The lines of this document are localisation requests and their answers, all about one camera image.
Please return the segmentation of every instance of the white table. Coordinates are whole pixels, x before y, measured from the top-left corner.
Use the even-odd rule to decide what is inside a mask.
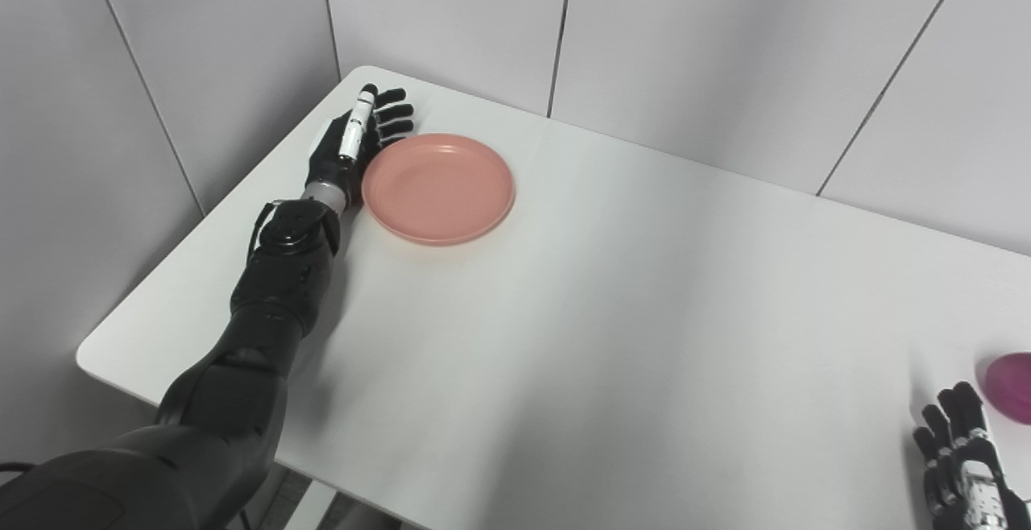
[[[1031,349],[1028,258],[365,67],[89,336],[82,369],[160,400],[228,321],[262,204],[298,195],[369,81],[517,183],[504,223],[454,247],[362,211],[295,365],[277,460],[402,519],[911,527],[912,416]],[[1031,497],[1031,429],[988,413]]]

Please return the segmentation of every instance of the robotic forearm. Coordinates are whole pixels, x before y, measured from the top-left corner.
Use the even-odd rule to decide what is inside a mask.
[[[217,530],[243,507],[275,455],[287,376],[319,317],[340,247],[339,217],[359,202],[372,156],[394,141],[384,133],[412,129],[411,105],[377,108],[403,100],[402,90],[376,96],[366,86],[355,110],[332,123],[301,199],[262,211],[229,324],[166,391],[156,425],[0,487],[0,528]]]

